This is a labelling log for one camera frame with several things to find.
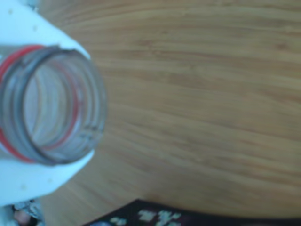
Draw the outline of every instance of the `red ring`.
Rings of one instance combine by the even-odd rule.
[[[0,65],[0,82],[3,80],[4,73],[6,70],[20,57],[23,57],[24,55],[28,54],[29,52],[32,52],[37,49],[41,49],[44,46],[42,45],[33,45],[33,46],[27,46],[25,48],[22,48],[20,50],[17,50],[13,54],[9,55],[3,63]],[[25,162],[33,162],[31,159],[26,158],[25,156],[21,155],[5,138],[2,129],[0,129],[0,143],[3,144],[3,146],[15,157],[18,159],[25,161]]]

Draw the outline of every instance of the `wood grain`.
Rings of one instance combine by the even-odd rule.
[[[45,1],[104,77],[95,158],[43,198],[75,226],[135,198],[251,217],[301,216],[301,2]]]

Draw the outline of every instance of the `patterned cloth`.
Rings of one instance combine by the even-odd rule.
[[[41,204],[37,199],[16,203],[13,205],[13,210],[23,210],[26,213],[28,213],[32,218],[34,218],[33,220],[31,220],[31,224],[29,224],[29,226],[46,226],[41,210]]]

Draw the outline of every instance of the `glass jar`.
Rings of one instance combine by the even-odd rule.
[[[76,161],[103,134],[103,80],[76,50],[0,46],[0,145],[26,162]]]

